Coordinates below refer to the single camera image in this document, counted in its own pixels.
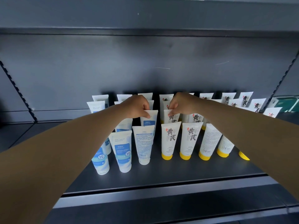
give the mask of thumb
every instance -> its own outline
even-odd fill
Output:
[[[144,110],[143,110],[143,112],[141,113],[141,116],[142,116],[142,117],[145,117],[145,118],[148,118],[148,119],[150,118],[150,114],[147,113],[147,112],[144,111]]]
[[[176,108],[172,109],[169,113],[169,116],[174,116],[176,114],[180,113],[180,108],[177,106]]]

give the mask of forearm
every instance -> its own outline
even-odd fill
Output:
[[[299,126],[200,98],[196,110],[255,165],[299,199],[299,180],[294,174],[299,170]]]
[[[121,105],[113,105],[63,123],[3,152],[2,218],[13,215],[15,221],[24,222],[24,217],[31,218],[31,223],[42,221],[126,114]],[[16,204],[19,217],[9,212]]]

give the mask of person's left arm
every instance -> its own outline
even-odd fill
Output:
[[[60,124],[0,154],[0,223],[41,223],[125,118],[149,118],[148,101],[119,105]]]

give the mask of barcode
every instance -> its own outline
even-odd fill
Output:
[[[206,150],[206,149],[204,149],[203,150],[205,153],[210,153],[211,151],[210,150]]]

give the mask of hand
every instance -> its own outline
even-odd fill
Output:
[[[188,93],[176,93],[169,105],[169,109],[172,109],[169,115],[173,116],[178,113],[189,115],[196,113],[196,104],[199,101],[198,99],[200,98]]]
[[[149,110],[150,105],[142,95],[133,95],[119,105],[127,112],[127,118],[150,118],[150,114],[144,111]]]

